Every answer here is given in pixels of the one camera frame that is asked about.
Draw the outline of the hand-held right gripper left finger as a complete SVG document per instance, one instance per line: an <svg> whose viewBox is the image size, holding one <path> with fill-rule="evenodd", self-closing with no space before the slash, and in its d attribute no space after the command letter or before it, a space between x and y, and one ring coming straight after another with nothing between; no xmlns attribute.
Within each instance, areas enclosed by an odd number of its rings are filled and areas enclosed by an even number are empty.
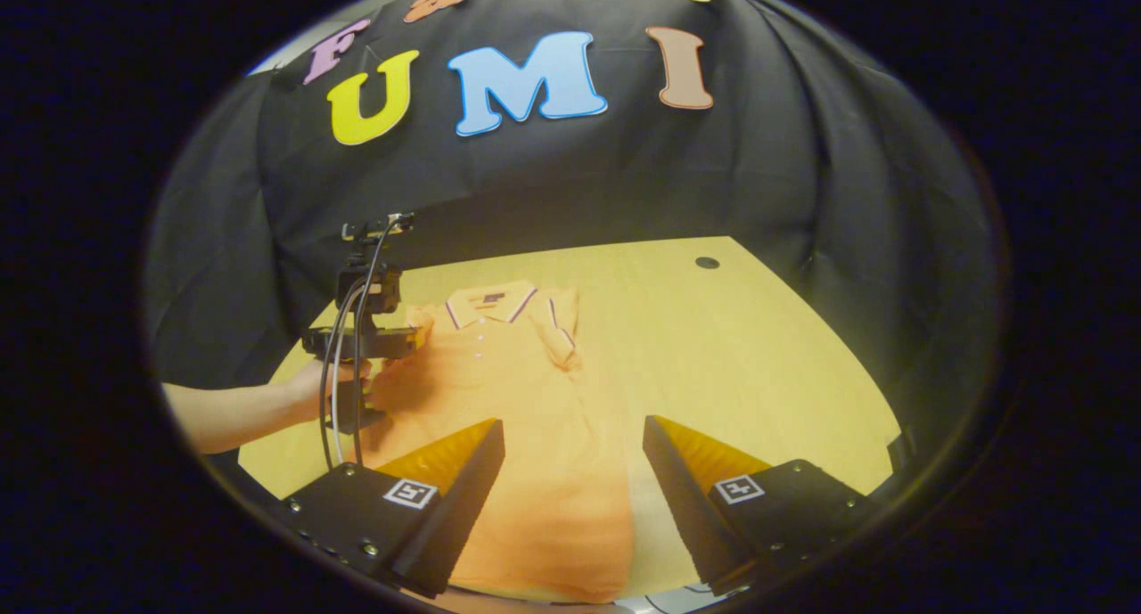
<svg viewBox="0 0 1141 614"><path fill-rule="evenodd" d="M283 500L283 525L363 577L435 598L452 573L505 460L487 419L378 468L337 464Z"/></svg>

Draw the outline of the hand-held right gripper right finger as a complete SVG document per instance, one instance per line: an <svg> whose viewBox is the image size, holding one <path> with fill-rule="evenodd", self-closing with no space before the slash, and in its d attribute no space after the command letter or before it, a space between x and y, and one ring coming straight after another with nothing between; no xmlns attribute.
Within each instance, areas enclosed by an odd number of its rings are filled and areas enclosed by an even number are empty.
<svg viewBox="0 0 1141 614"><path fill-rule="evenodd" d="M780 582L879 509L819 464L764 463L659 415L644 420L644 455L698 577L717 596Z"/></svg>

